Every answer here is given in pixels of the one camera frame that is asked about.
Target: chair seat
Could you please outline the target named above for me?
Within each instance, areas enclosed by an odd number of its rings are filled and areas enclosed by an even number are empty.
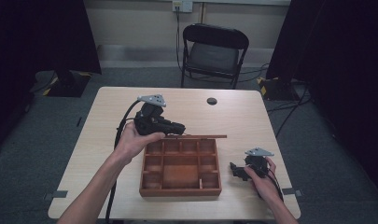
[[[194,43],[187,60],[187,68],[211,70],[235,75],[239,50]]]

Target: hand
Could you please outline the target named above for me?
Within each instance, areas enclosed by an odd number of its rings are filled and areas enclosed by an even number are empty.
[[[271,178],[275,178],[273,174],[275,174],[276,166],[273,163],[273,161],[266,157],[266,161],[270,164],[270,170],[268,172],[268,175]],[[255,191],[257,191],[260,196],[264,199],[266,203],[270,203],[273,200],[280,200],[278,191],[273,184],[273,182],[270,180],[269,177],[260,178],[254,170],[252,170],[250,167],[246,166],[245,168],[246,173],[252,178],[253,182],[253,188]]]
[[[157,142],[164,137],[164,133],[140,135],[134,123],[130,122],[125,125],[124,132],[115,148],[115,152],[119,154],[120,158],[124,159],[124,164],[126,165],[130,163],[133,157],[137,156],[147,144]]]

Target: table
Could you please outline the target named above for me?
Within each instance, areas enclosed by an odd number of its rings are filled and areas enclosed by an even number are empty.
[[[268,115],[257,91],[199,90],[163,88],[103,87],[93,102],[72,157],[58,190],[67,190],[65,198],[54,198],[51,218],[59,218],[66,207],[87,186],[98,168],[113,151],[122,117],[139,95],[162,94],[167,106],[163,116],[183,123],[186,134],[226,134],[217,139],[217,154],[222,191],[218,197],[142,198],[139,184],[143,152],[121,172],[111,211],[112,219],[145,220],[254,220],[273,219],[264,201],[251,184],[234,177],[230,161],[242,166],[244,152],[262,147],[274,154],[276,176],[281,189],[291,188],[287,170]],[[217,99],[209,105],[209,97]],[[133,118],[142,104],[133,108]],[[295,218],[301,211],[294,194],[285,195],[285,204]],[[108,198],[99,218],[105,217]]]

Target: brown wooden box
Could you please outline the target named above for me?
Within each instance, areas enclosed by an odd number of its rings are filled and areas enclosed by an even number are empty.
[[[215,139],[162,139],[145,148],[142,197],[218,196]]]

